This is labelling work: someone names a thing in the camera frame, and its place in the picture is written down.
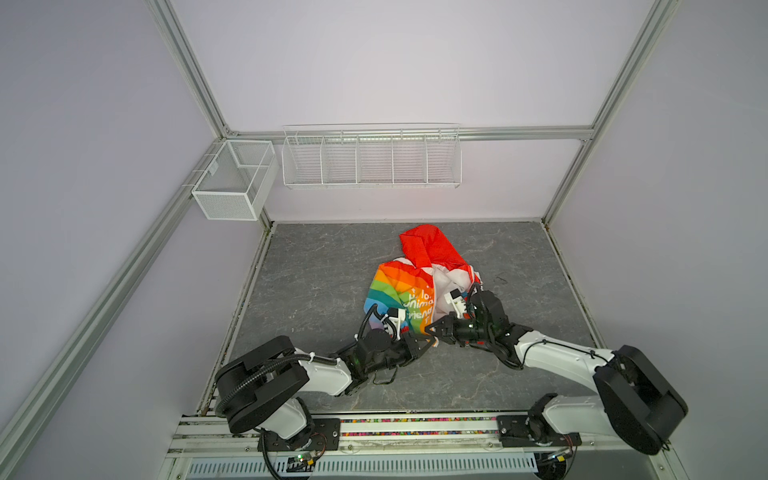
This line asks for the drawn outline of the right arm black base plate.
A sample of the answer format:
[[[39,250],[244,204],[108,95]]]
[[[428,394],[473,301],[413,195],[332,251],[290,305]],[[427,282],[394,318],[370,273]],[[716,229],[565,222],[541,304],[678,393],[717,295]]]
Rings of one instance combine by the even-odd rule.
[[[505,448],[516,447],[577,447],[582,445],[578,433],[555,432],[542,418],[527,414],[507,414],[496,417],[499,440]]]

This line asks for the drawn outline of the colourful rainbow kids jacket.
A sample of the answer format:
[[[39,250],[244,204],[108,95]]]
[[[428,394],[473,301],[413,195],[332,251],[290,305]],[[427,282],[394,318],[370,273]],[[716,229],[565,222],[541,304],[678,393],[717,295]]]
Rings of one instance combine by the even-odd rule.
[[[453,311],[445,295],[469,292],[482,282],[480,274],[458,253],[435,225],[420,225],[399,236],[402,255],[380,264],[363,309],[379,314],[403,309],[403,330],[423,334],[434,321]]]

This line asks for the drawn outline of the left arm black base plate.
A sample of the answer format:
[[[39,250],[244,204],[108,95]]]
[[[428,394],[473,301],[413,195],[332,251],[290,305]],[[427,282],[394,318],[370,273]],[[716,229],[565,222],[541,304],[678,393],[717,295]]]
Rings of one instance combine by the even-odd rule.
[[[288,440],[268,431],[265,445],[268,452],[299,450],[336,451],[341,439],[341,419],[338,417],[313,418],[309,425]]]

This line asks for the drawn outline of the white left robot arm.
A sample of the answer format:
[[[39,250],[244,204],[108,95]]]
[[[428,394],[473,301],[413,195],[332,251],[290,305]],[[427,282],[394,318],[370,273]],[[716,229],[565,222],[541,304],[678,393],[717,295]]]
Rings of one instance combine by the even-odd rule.
[[[318,355],[279,336],[217,371],[214,412],[232,434],[264,430],[290,445],[302,444],[316,427],[301,393],[351,395],[379,372],[395,373],[420,359],[435,343],[411,331],[394,338],[374,329],[334,354]]]

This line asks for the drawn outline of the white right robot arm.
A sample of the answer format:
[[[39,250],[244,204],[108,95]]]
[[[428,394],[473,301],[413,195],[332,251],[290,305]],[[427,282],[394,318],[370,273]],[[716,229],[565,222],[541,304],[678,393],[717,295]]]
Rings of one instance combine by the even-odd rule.
[[[535,368],[587,388],[586,396],[550,393],[527,412],[512,438],[549,446],[570,434],[612,436],[655,455],[689,412],[687,403],[638,348],[573,344],[512,322],[490,291],[451,300],[453,311],[423,329],[441,342],[493,354],[513,370]]]

